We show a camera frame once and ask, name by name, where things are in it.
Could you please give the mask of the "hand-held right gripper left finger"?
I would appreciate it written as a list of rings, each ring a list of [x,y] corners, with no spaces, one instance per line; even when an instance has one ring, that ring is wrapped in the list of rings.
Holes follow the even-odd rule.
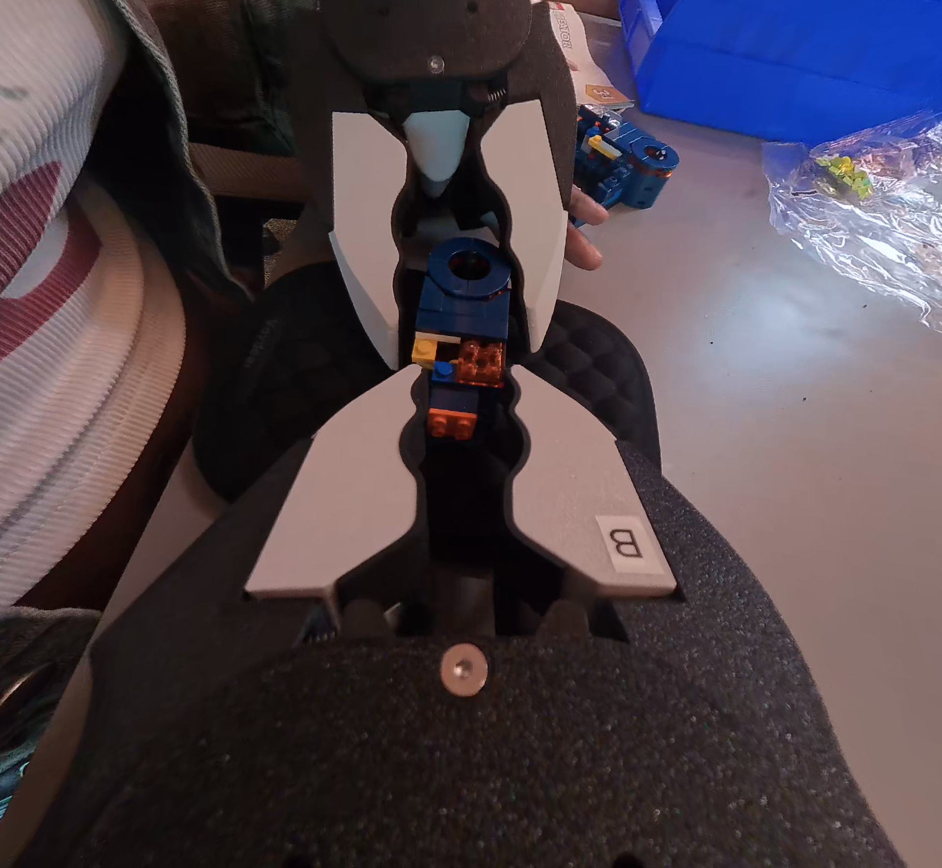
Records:
[[[422,370],[406,367],[315,434],[245,590],[258,599],[410,600],[428,565]]]

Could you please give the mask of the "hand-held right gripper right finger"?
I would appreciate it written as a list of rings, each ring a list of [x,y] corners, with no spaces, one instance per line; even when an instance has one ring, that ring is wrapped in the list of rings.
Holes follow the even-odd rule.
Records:
[[[586,407],[530,370],[510,370],[524,456],[509,521],[562,570],[565,598],[660,598],[677,580],[614,435]]]

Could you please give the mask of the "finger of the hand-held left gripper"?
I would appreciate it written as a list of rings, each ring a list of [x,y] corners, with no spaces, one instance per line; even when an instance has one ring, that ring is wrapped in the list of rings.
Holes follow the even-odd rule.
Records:
[[[510,251],[519,266],[528,346],[538,351],[556,308],[568,218],[541,103],[504,108],[481,140],[482,161],[510,215]]]
[[[407,149],[370,114],[336,111],[332,124],[334,227],[329,239],[360,324],[387,366],[397,369],[399,250],[393,212],[407,179]]]

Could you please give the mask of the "blue toy brick assembly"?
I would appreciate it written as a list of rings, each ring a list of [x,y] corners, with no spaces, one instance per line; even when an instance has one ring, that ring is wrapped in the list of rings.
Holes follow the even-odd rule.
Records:
[[[575,185],[607,210],[652,208],[677,169],[676,150],[607,108],[581,104],[576,121]]]
[[[437,244],[416,313],[415,364],[441,383],[504,384],[512,269],[494,244],[459,236]]]

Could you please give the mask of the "small orange and blue brick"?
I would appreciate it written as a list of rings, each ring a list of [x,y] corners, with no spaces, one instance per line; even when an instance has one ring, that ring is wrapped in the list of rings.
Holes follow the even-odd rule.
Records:
[[[456,362],[431,365],[427,433],[434,439],[468,441],[474,438],[489,389],[459,380]]]

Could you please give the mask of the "black wrist rest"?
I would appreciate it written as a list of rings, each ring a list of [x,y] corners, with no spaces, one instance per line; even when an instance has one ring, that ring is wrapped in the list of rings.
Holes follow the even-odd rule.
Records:
[[[589,409],[658,471],[654,393],[626,335],[559,300],[524,367]],[[206,484],[234,501],[301,438],[392,374],[362,329],[336,262],[275,280],[237,320],[192,438]]]

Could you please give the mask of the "white instruction booklet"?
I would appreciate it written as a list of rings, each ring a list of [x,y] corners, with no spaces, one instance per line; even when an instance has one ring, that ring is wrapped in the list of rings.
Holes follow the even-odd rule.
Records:
[[[549,0],[550,21],[569,67],[578,105],[611,111],[633,108],[635,102],[619,90],[592,57],[583,18],[569,3]]]

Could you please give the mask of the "person's denim jacket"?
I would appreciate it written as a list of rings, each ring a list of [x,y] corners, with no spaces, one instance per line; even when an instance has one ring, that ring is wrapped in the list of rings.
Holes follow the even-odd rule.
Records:
[[[227,148],[287,156],[289,30],[314,0],[109,0],[129,50],[97,125],[91,176],[171,270],[235,302],[212,193],[190,130]]]

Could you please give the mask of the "person's white patterned shirt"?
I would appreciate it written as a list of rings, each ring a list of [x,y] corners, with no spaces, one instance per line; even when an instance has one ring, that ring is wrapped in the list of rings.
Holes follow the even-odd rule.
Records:
[[[1,0],[1,603],[99,519],[157,427],[183,307],[84,173],[129,36],[109,0]]]

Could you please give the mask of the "crinkled clear bag with bricks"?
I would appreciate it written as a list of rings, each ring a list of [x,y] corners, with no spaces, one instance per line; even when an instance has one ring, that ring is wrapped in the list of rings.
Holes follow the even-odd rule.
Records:
[[[808,146],[765,143],[770,222],[837,273],[941,330],[941,114]]]

